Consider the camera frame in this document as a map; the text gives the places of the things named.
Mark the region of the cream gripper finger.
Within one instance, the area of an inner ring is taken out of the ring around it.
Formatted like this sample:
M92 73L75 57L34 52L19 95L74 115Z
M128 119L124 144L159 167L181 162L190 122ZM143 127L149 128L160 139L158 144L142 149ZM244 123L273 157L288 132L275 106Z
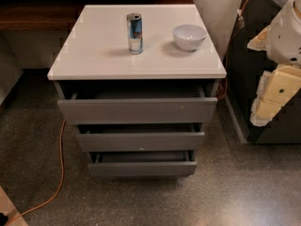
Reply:
M269 36L271 32L271 26L266 26L258 35L251 39L247 48L254 51L267 51L269 48Z
M251 106L250 122L257 127L267 125L300 89L300 66L278 64L274 71L264 71Z

